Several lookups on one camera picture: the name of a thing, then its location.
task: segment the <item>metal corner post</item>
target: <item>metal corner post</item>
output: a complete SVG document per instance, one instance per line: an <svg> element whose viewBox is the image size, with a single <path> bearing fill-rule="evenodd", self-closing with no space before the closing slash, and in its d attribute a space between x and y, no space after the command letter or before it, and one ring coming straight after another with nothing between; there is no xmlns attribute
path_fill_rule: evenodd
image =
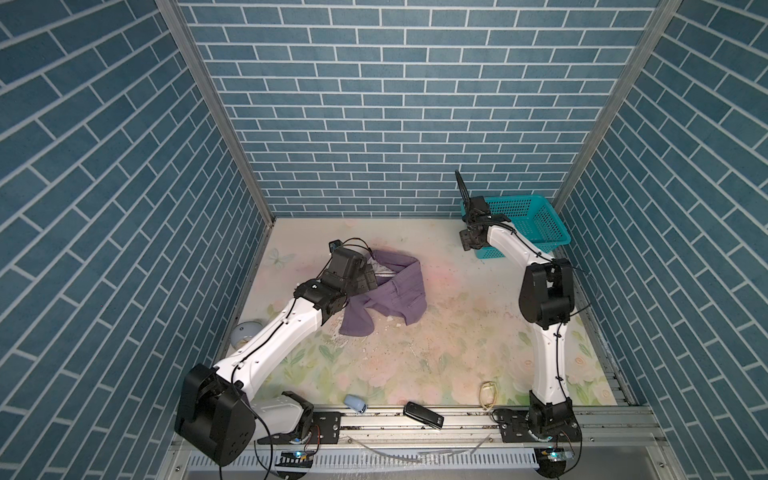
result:
<svg viewBox="0 0 768 480"><path fill-rule="evenodd" d="M571 195L581 174L584 173L587 165L592 160L592 155L594 155L598 145L600 145L603 137L608 132L608 128L613 123L614 118L616 118L616 114L624 103L624 99L629 94L630 89L632 89L632 85L634 85L637 77L643 71L645 62L648 61L650 54L656 48L656 44L661 40L661 35L672 21L672 17L677 12L681 2L682 0L659 0L659 5L650 15L643 36L632 50L624 70L621 71L619 78L616 80L611 96L602 110L600 110L592 130L587 134L579 153L574 159L573 165L571 165L571 169L565 175L560 190L554 196L552 206L558 213L563 209L565 201Z"/></svg>
<svg viewBox="0 0 768 480"><path fill-rule="evenodd" d="M261 212L267 227L272 227L275 221L274 215L272 215L270 206L266 202L261 188L259 188L256 177L253 175L253 168L251 168L245 155L243 145L240 144L240 140L235 134L229 115L227 115L227 111L221 103L221 98L208 73L203 57L200 56L200 51L197 50L192 32L187 25L187 21L184 19L184 13L182 13L179 7L178 0L156 0L155 2L160 10L160 14L163 15L163 20L168 25L170 35L176 41L176 46L179 48L181 56L184 57L184 61L190 69L197 88L200 89L200 93L203 95L203 99L216 122L216 126L219 127L221 137L224 139L224 143L227 144L235 165L237 165L237 170L243 176L253 201L256 202L256 206L259 212Z"/></svg>

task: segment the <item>white round object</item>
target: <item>white round object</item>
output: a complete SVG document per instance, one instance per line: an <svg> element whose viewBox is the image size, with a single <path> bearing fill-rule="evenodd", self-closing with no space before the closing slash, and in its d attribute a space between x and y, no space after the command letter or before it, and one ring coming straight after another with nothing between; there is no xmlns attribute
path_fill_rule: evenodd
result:
<svg viewBox="0 0 768 480"><path fill-rule="evenodd" d="M238 323L230 334L230 345L234 349L239 349L255 337L263 328L264 326L259 322Z"/></svg>

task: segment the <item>purple garment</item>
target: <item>purple garment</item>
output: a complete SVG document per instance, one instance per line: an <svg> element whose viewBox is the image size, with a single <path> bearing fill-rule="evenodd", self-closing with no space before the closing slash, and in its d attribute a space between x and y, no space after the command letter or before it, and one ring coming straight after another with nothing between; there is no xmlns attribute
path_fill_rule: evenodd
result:
<svg viewBox="0 0 768 480"><path fill-rule="evenodd" d="M342 335L366 336L373 333L373 319L366 308L373 308L382 315L405 317L406 325L418 322L427 310L422 265L419 261L384 250L374 250L373 256L396 275L376 277L378 288L349 299L339 329Z"/></svg>

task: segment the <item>blue brick wall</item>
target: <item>blue brick wall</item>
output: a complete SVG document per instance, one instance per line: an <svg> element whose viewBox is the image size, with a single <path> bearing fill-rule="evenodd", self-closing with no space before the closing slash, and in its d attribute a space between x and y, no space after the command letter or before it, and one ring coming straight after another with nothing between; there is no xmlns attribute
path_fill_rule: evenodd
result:
<svg viewBox="0 0 768 480"><path fill-rule="evenodd" d="M657 0L181 3L278 216L424 217L552 197Z"/></svg>
<svg viewBox="0 0 768 480"><path fill-rule="evenodd" d="M0 478L145 478L263 229L152 0L0 2Z"/></svg>
<svg viewBox="0 0 768 480"><path fill-rule="evenodd" d="M562 212L690 478L766 478L766 25L764 0L684 0Z"/></svg>

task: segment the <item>table surface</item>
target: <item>table surface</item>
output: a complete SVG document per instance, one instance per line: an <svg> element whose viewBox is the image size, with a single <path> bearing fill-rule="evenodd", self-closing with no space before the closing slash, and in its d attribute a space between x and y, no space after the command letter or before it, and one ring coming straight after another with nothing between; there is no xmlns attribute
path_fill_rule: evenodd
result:
<svg viewBox="0 0 768 480"><path fill-rule="evenodd" d="M367 337L339 334L343 312L286 357L258 399L292 390L316 405L338 405L348 393L369 405L478 405L485 381L498 403L527 405L534 357L530 324L505 292L504 259L480 260L458 238L460 220L289 219L276 222L240 321L263 325L293 298L298 283L328 260L328 242L361 237L374 249L420 260L429 308L415 324L369 310ZM565 375L575 405L616 405L578 315L568 324Z"/></svg>

